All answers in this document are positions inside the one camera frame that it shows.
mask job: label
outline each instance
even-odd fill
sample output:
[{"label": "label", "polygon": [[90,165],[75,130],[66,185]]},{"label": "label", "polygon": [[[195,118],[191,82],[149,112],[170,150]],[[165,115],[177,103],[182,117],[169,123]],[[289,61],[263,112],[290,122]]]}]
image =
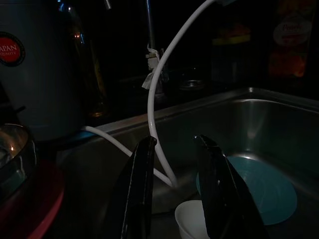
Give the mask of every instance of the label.
[{"label": "label", "polygon": [[280,46],[297,46],[305,43],[312,29],[310,21],[282,22],[274,31],[274,41]]},{"label": "label", "polygon": [[24,57],[22,42],[12,34],[0,31],[0,62],[5,66],[18,66]]}]

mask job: dark background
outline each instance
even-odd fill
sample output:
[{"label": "dark background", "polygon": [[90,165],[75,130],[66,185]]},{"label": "dark background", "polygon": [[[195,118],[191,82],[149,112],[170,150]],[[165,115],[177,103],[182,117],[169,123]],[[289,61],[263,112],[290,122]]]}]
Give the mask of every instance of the dark background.
[{"label": "dark background", "polygon": [[[149,73],[147,60],[148,30],[145,0],[110,0],[106,10],[103,0],[71,0],[76,7],[86,33],[92,38],[107,88],[111,114],[102,124],[146,113],[148,91],[141,87]],[[203,3],[203,0],[152,0],[152,12],[157,50],[166,49],[182,24]],[[309,50],[306,75],[298,79],[270,79],[268,56],[274,29],[275,0],[237,0],[222,7],[214,3],[192,25],[168,61],[169,83],[165,86],[168,101],[157,109],[237,87],[253,86],[317,99],[318,78],[318,14]],[[251,33],[247,57],[254,62],[245,80],[234,84],[215,82],[211,78],[212,38],[218,27],[229,19],[240,19]],[[183,78],[201,78],[207,82],[203,91],[182,93],[178,84]],[[8,99],[0,87],[0,115],[15,120]]]}]

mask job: white tube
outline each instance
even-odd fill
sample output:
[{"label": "white tube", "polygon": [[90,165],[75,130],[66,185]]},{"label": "white tube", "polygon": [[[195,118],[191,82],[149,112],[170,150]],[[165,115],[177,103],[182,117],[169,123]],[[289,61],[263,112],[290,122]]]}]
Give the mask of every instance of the white tube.
[{"label": "white tube", "polygon": [[213,2],[215,2],[215,0],[206,0],[201,6],[199,6],[199,8],[189,17],[189,19],[185,22],[185,24],[182,26],[182,28],[178,31],[177,35],[174,37],[173,41],[169,44],[168,48],[166,49],[164,55],[162,56],[162,58],[159,61],[159,64],[154,72],[153,75],[153,79],[152,79],[152,83],[151,83],[151,87],[150,87],[150,91],[149,91],[149,99],[148,99],[148,121],[149,121],[149,128],[150,128],[150,134],[151,136],[153,136],[154,138],[157,139],[158,143],[155,146],[155,151],[156,154],[158,155],[159,161],[165,171],[165,173],[167,174],[167,176],[169,177],[170,181],[172,182],[172,185],[174,187],[177,186],[177,179],[174,175],[174,172],[172,171],[165,155],[164,152],[161,148],[160,145],[160,140],[158,137],[158,133],[156,131],[156,126],[155,126],[155,119],[154,119],[154,97],[155,97],[155,91],[156,91],[156,85],[159,81],[159,77],[160,77],[160,73],[168,59],[168,57],[170,56],[170,54],[172,53],[172,51],[174,50],[174,48],[176,47],[176,45],[178,44],[178,42],[180,41],[180,39],[183,37],[183,35],[185,34],[185,32],[187,31],[187,29],[191,26],[191,24],[196,20],[196,18],[208,7],[210,6]]},{"label": "white tube", "polygon": [[[96,134],[104,139],[106,139],[107,141],[111,142],[113,145],[115,145],[118,149],[120,149],[124,154],[126,154],[128,157],[130,157],[132,155],[132,152],[126,148],[124,145],[122,145],[120,142],[118,142],[116,139],[114,139],[112,136],[110,136],[109,134],[91,127],[91,126],[84,126],[82,128],[83,131],[87,131],[93,134]],[[161,172],[159,172],[157,169],[154,168],[153,170],[153,174],[159,178],[160,180],[162,180],[163,182],[165,182],[167,185],[169,185],[170,187],[172,187],[172,183],[170,182],[169,178],[167,178],[164,174],[162,174]]]}]

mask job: sink basin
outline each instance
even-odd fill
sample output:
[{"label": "sink basin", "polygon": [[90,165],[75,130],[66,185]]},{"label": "sink basin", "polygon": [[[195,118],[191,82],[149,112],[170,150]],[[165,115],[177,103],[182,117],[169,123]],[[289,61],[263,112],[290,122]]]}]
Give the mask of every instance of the sink basin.
[{"label": "sink basin", "polygon": [[[319,102],[247,88],[156,112],[159,139],[176,173],[171,189],[154,178],[152,239],[179,238],[173,211],[198,199],[193,136],[204,134],[228,156],[261,160],[289,178],[298,198],[295,213],[267,226],[272,239],[312,238],[319,227]],[[147,115],[100,126],[130,150],[149,134]],[[93,137],[59,153],[65,197],[46,238],[94,238],[127,157],[109,142]],[[158,170],[162,168],[155,161]]]}]

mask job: red label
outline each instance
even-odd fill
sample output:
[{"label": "red label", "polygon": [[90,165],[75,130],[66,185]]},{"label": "red label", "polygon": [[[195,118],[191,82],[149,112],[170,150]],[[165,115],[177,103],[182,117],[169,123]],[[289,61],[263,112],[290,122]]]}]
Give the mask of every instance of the red label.
[{"label": "red label", "polygon": [[0,38],[0,58],[2,61],[12,63],[20,58],[20,47],[12,39]]},{"label": "red label", "polygon": [[24,56],[22,43],[10,33],[0,32],[0,62],[6,66],[17,66]]}]

